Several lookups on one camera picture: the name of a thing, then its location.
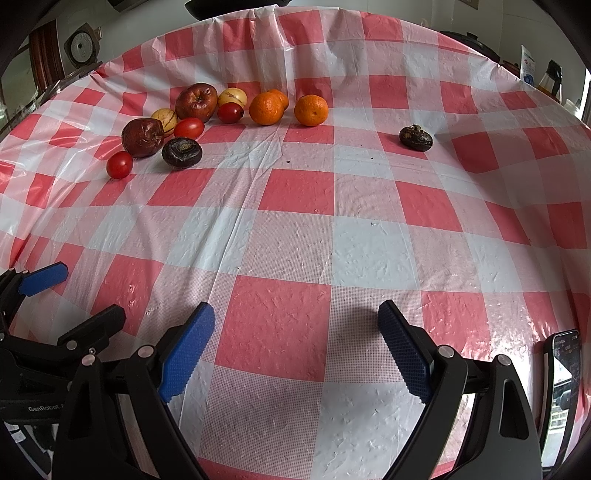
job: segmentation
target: cherry tomato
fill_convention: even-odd
[[[217,109],[217,117],[225,124],[235,124],[242,115],[244,115],[244,109],[234,102],[224,103]]]
[[[134,159],[127,152],[121,151],[107,160],[107,173],[112,179],[124,179],[131,173]]]
[[[197,140],[203,133],[205,125],[199,118],[186,118],[177,123],[174,127],[175,137],[186,137]]]

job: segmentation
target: tablecloth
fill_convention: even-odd
[[[214,116],[194,168],[158,153],[108,181],[123,126],[194,82],[251,99],[275,87],[291,106],[268,127]],[[309,93],[330,107],[314,128],[293,116]],[[413,123],[434,138],[426,153],[398,140]],[[215,333],[170,408],[211,478],[381,478],[422,409],[377,330],[382,301],[466,357],[509,355],[535,416],[539,342],[578,327],[588,359],[590,150],[549,97],[396,18],[268,7],[199,22],[106,63],[2,142],[0,267],[70,269],[13,333],[55,342],[118,303],[127,321],[103,356],[118,358],[208,301]],[[439,471],[469,413],[467,399]]]

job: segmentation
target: orange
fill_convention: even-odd
[[[257,124],[272,125],[281,120],[283,104],[279,96],[274,93],[259,93],[252,99],[248,113]]]
[[[297,101],[294,115],[302,125],[315,127],[329,117],[329,105],[318,95],[305,95]]]
[[[272,88],[271,90],[267,90],[269,93],[274,93],[278,95],[281,99],[281,103],[283,104],[283,110],[285,110],[290,105],[290,100],[287,98],[287,95],[283,93],[281,90],[277,90],[276,88]]]

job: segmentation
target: dark brown fruit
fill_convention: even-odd
[[[175,170],[184,170],[199,163],[203,150],[195,140],[177,137],[162,149],[162,158]]]
[[[174,104],[180,119],[193,117],[207,122],[217,107],[217,91],[208,83],[195,83],[183,90]]]
[[[433,146],[433,137],[423,130],[419,125],[404,127],[400,131],[400,141],[408,148],[419,152],[426,152]]]
[[[123,128],[121,142],[134,158],[154,155],[164,143],[162,122],[155,118],[136,118]]]

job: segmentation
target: red apple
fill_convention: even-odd
[[[216,105],[216,89],[207,83],[196,83],[180,93],[174,109],[180,119],[193,117],[205,123],[213,115]]]

